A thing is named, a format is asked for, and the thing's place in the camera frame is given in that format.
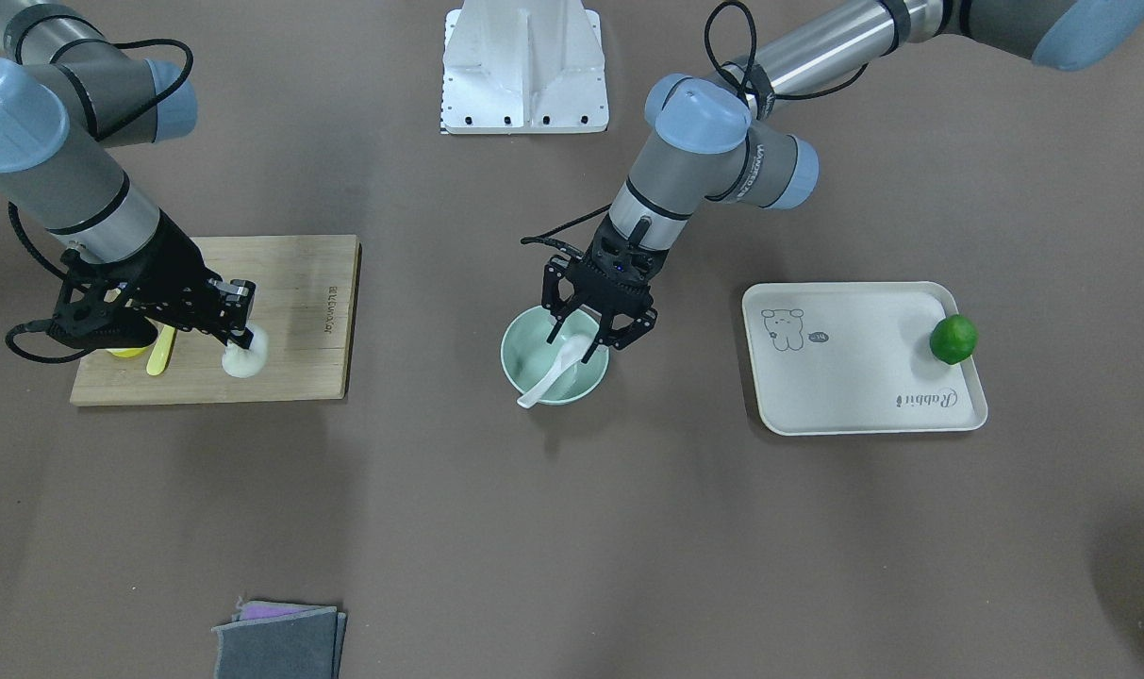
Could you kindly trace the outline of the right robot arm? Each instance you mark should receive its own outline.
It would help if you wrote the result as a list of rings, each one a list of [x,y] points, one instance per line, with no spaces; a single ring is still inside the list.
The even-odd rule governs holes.
[[[145,348],[158,326],[201,331],[228,356],[263,357],[248,323],[256,285],[225,282],[109,149],[183,137],[197,120],[191,67],[132,59],[62,3],[0,1],[0,192],[62,245],[45,334],[80,359]]]

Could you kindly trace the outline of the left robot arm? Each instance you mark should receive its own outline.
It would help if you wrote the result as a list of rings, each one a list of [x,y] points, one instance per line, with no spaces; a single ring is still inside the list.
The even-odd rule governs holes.
[[[978,312],[1042,328],[1077,295],[1144,283],[1144,1],[807,1],[706,14],[700,75],[658,78],[606,210],[522,238],[540,338],[596,323],[590,359],[657,322],[668,261],[702,245],[756,275],[939,274]]]

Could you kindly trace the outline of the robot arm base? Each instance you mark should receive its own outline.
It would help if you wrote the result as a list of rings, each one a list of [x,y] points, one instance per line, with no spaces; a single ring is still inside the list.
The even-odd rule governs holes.
[[[464,1],[445,17],[440,130],[607,129],[601,19],[580,1]]]

